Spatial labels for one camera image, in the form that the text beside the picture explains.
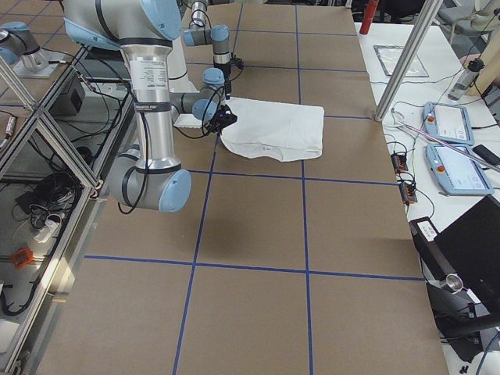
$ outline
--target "white table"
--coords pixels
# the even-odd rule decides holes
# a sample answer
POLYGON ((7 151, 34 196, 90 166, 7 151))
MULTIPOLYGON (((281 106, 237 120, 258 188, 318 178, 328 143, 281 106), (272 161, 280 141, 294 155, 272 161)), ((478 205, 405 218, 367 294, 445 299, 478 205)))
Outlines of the white table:
MULTIPOLYGON (((360 23, 356 24, 357 31, 359 31, 360 26, 360 23)), ((370 82, 372 83, 371 86, 373 96, 375 97, 376 102, 380 100, 380 97, 386 87, 386 84, 381 84, 380 82, 388 82, 389 79, 382 69, 373 46, 403 46, 405 45, 411 30, 411 25, 374 23, 372 24, 370 32, 367 35, 358 35, 366 68, 370 75, 370 82)), ((452 102, 448 99, 447 93, 449 88, 458 79, 460 73, 456 73, 460 71, 462 66, 439 27, 432 26, 428 30, 427 36, 424 38, 417 55, 429 73, 429 77, 405 78, 403 82, 411 81, 420 83, 402 84, 395 97, 394 103, 408 102, 414 105, 424 105, 426 102, 442 102, 463 105, 464 103, 469 103, 477 99, 477 97, 469 96, 463 96, 458 102, 452 102), (442 78, 449 77, 454 74, 456 74, 454 77, 441 80, 442 78)), ((470 115, 472 127, 484 127, 495 123, 495 119, 483 101, 479 100, 466 104, 466 107, 470 115)), ((416 108, 404 103, 399 103, 395 106, 395 109, 405 117, 404 122, 408 125, 412 125, 414 127, 421 126, 423 120, 423 108, 416 108)), ((394 120, 390 112, 385 116, 383 126, 387 142, 395 139, 396 141, 405 144, 408 149, 413 147, 413 139, 408 134, 394 127, 394 120)), ((485 145, 495 154, 500 155, 500 128, 492 127, 484 130, 475 130, 474 139, 475 145, 485 145)), ((415 143, 414 152, 409 153, 407 163, 410 168, 410 172, 416 178, 417 187, 421 191, 425 192, 434 203, 435 213, 432 216, 434 225, 438 230, 443 230, 460 215, 462 215, 467 209, 481 200, 482 197, 451 197, 443 195, 442 190, 432 177, 431 172, 427 167, 425 161, 426 145, 428 145, 428 142, 425 138, 419 136, 415 143)), ((390 152, 392 152, 394 145, 389 145, 388 147, 390 152)), ((396 151, 401 150, 402 146, 397 145, 396 151)), ((500 188, 500 174, 494 171, 487 171, 486 174, 493 186, 500 188)), ((495 190, 495 197, 500 200, 499 190, 495 190)), ((409 207, 408 220, 429 216, 432 213, 431 203, 418 192, 417 198, 418 202, 410 205, 409 207)), ((445 352, 450 373, 458 373, 462 366, 468 364, 462 362, 449 345, 443 345, 443 350, 445 352)), ((481 356, 482 354, 477 355, 473 360, 473 363, 470 364, 469 373, 475 373, 481 356)), ((499 368, 500 353, 489 353, 480 375, 498 374, 499 368)))

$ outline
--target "metal cup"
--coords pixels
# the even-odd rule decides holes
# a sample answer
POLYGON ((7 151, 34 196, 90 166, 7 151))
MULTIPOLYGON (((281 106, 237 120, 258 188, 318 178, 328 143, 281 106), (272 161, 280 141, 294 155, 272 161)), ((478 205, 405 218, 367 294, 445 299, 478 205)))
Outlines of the metal cup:
POLYGON ((463 289, 463 281, 456 273, 450 273, 439 282, 439 287, 450 293, 458 293, 463 289))

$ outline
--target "folded white shirt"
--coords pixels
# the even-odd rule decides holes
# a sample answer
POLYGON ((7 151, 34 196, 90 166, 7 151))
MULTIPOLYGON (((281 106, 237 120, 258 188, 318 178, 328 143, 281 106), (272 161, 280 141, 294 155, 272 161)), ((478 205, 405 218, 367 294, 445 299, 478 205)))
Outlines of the folded white shirt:
POLYGON ((321 156, 322 107, 244 98, 232 98, 227 104, 237 116, 237 122, 221 136, 231 152, 250 159, 269 156, 281 162, 321 156))

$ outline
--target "white label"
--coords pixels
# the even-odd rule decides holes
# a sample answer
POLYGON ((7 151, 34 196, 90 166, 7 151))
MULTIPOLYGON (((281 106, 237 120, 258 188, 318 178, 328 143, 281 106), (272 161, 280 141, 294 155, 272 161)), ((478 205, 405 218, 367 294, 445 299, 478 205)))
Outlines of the white label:
POLYGON ((163 61, 137 61, 130 64, 134 90, 168 90, 168 76, 163 61))
POLYGON ((423 233, 423 236, 428 240, 429 242, 434 241, 434 238, 438 235, 432 225, 428 221, 421 221, 417 223, 419 226, 420 230, 423 233))

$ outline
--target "water bottle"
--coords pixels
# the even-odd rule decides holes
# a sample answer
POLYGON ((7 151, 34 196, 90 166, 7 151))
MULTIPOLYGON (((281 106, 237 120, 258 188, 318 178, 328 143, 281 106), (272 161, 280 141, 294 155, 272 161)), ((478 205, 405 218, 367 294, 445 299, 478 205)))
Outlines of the water bottle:
POLYGON ((462 95, 469 89, 472 83, 476 80, 481 69, 484 68, 484 62, 481 59, 469 61, 467 68, 463 71, 459 80, 456 81, 453 88, 448 93, 448 98, 451 100, 459 100, 462 95))

